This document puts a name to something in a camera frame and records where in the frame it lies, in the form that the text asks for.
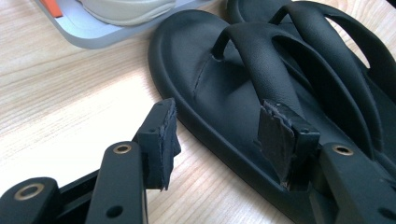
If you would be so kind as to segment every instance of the black flip-flop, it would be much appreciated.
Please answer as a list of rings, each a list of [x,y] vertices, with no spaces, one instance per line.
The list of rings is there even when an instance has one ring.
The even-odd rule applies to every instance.
[[[288,70],[278,54],[280,50],[295,60],[304,78]],[[296,222],[315,222],[313,210],[326,210],[311,206],[313,201],[319,203],[319,198],[312,196],[312,189],[326,195],[320,200],[326,202],[327,208],[336,207],[332,197],[344,190],[339,185],[336,190],[327,190],[327,177],[323,174],[331,166],[315,177],[308,174],[317,170],[313,167],[316,163],[321,164],[318,155],[326,158],[323,155],[327,155],[324,152],[328,152],[329,144],[340,153],[355,151],[353,160],[370,163],[358,150],[356,141],[339,128],[354,125],[356,132],[369,134],[362,141],[371,139],[370,133],[364,131],[367,127],[361,110],[343,81],[314,49],[275,25],[256,22],[230,26],[206,12],[179,12],[165,20],[153,35],[148,62],[162,97],[175,98],[183,124]],[[374,85],[370,82],[374,95],[381,100],[379,110],[386,114],[381,121],[395,124],[396,107]],[[370,163],[363,169],[372,169],[371,166]],[[391,179],[385,173],[381,176]],[[312,178],[316,179],[313,184],[307,184],[305,180]],[[362,179],[357,187],[366,185]],[[293,186],[305,191],[293,191]],[[389,184],[384,188],[384,193],[392,191]]]

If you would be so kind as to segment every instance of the rubber strap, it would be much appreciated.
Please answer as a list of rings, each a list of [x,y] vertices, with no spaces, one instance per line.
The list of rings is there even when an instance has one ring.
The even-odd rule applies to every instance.
[[[220,34],[212,49],[216,59],[223,59],[230,39],[239,51],[259,99],[285,104],[304,118],[290,75],[274,47],[276,42],[302,68],[327,115],[354,141],[366,146],[362,149],[366,155],[374,156],[371,135],[360,109],[340,77],[314,49],[275,25],[238,23]]]
[[[290,15],[303,40],[316,49],[342,79],[364,116],[375,149],[381,151],[382,124],[366,77],[326,18],[339,24],[357,43],[371,66],[367,76],[396,103],[396,63],[386,46],[358,21],[333,7],[293,2],[283,6],[270,22],[278,24],[287,15]]]

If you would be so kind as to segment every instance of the hole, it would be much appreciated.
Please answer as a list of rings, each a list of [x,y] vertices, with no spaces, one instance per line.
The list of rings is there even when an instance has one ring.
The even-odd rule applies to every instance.
[[[342,147],[342,146],[335,146],[332,148],[336,153],[344,155],[344,156],[352,156],[353,151],[352,149],[348,147]]]
[[[122,207],[119,205],[107,209],[106,216],[109,218],[119,217],[122,214]]]
[[[17,201],[25,201],[37,196],[41,191],[43,191],[44,185],[40,183],[30,184],[18,190],[14,198]]]
[[[388,208],[379,208],[378,212],[385,218],[390,220],[396,220],[396,214],[390,211]]]
[[[117,154],[124,154],[129,152],[132,149],[131,146],[128,145],[121,145],[121,146],[117,146],[113,149],[113,152],[117,153]]]

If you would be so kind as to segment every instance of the wood grain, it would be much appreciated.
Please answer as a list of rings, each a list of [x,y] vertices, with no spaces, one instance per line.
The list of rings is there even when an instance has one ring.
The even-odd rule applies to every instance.
[[[396,11],[385,0],[328,0],[396,55]],[[226,18],[225,1],[204,10]],[[34,1],[0,2],[0,194],[30,177],[63,186],[99,168],[161,100],[148,68],[152,30],[105,49],[68,43]],[[356,50],[352,41],[348,45]],[[184,127],[168,191],[148,190],[151,223],[288,223]]]

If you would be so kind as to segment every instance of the gray tray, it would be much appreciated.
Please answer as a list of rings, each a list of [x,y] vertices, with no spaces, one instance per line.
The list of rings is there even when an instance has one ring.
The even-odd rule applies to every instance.
[[[177,0],[175,8],[160,17],[136,26],[116,26],[97,20],[88,13],[78,0],[57,0],[63,16],[53,18],[40,0],[40,6],[50,21],[71,44],[84,49],[100,49],[147,30],[170,15],[186,9],[193,9],[212,0]]]

